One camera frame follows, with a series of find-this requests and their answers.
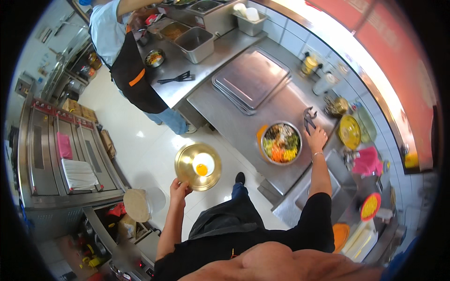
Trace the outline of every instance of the sneaker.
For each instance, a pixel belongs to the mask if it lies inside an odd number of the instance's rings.
[[[243,172],[239,172],[236,175],[235,183],[242,183],[242,185],[245,184],[245,175]]]
[[[188,124],[188,131],[185,134],[193,134],[197,131],[197,128],[192,124]]]

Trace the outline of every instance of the red plate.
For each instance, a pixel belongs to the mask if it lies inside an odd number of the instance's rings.
[[[375,208],[375,211],[373,212],[373,214],[371,214],[370,216],[363,218],[363,207],[364,205],[366,205],[367,201],[369,200],[370,197],[375,196],[375,198],[377,199],[377,208]],[[363,205],[361,205],[361,210],[360,210],[360,217],[361,220],[363,222],[367,222],[370,221],[371,219],[374,218],[374,216],[377,214],[378,210],[380,209],[380,205],[381,205],[381,195],[378,192],[374,192],[372,194],[370,194],[369,196],[367,196],[367,198],[364,200]]]

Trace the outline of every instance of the bracelet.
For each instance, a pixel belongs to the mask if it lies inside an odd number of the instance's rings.
[[[322,155],[323,155],[323,152],[322,152],[322,151],[319,151],[319,152],[314,153],[313,156],[311,157],[311,162],[314,162],[314,161],[313,161],[314,156],[316,156],[317,154],[322,154]]]

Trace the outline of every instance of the shredded carrot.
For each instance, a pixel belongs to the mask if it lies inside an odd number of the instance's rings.
[[[272,146],[272,160],[276,162],[281,162],[283,158],[283,150],[280,149],[278,145]]]

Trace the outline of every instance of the black apron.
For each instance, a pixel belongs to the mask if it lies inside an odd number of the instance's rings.
[[[94,42],[92,42],[92,45],[97,52]],[[98,56],[109,68],[111,78],[114,79],[114,83],[130,103],[146,113],[158,114],[168,108],[167,104],[150,85],[150,69],[142,61],[131,31],[125,35],[120,53],[112,66],[108,65],[100,55]]]

